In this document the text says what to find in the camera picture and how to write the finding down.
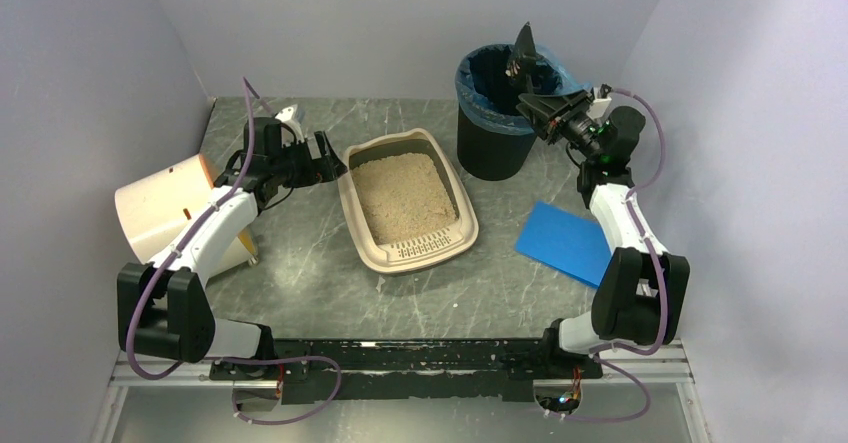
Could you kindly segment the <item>black litter scoop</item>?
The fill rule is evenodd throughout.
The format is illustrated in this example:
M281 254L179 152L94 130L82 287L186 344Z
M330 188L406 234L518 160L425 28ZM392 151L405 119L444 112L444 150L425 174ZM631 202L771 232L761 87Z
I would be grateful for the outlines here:
M538 59L531 23L526 22L516 37L505 68L510 85L519 93L535 92L533 75Z

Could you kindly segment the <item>beige litter box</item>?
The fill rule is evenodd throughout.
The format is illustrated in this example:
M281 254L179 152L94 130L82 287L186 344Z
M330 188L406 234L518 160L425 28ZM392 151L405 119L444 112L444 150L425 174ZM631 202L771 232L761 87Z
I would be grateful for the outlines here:
M351 171L373 160L406 153L424 154L430 158L457 220L422 236L377 244L363 213ZM349 172L338 179L341 206L353 244L369 269L387 275L419 271L458 256L476 242L479 223L469 195L458 172L427 130L414 128L350 146L342 153L342 161Z

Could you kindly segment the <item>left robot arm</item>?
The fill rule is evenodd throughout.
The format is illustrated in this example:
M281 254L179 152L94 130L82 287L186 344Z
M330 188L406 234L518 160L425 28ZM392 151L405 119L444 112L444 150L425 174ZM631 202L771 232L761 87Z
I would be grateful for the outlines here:
M118 273L118 337L130 361L140 355L178 363L276 359L268 326L214 315L208 280L238 234L273 207L280 189L332 182L347 167L325 132L297 138L292 124L273 117L247 121L243 141L214 180L206 208L152 259Z

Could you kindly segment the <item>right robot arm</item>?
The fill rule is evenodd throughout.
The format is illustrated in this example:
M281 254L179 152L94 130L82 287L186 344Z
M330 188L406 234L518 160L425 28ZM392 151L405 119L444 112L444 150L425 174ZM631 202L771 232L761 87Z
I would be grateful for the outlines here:
M518 98L518 112L542 141L564 141L582 155L577 190L611 250L590 310L558 324L558 346L567 353L613 347L642 355L657 351L676 335L687 290L690 264L650 228L630 169L646 121L656 114L646 102L611 108L611 97L624 93L603 85Z

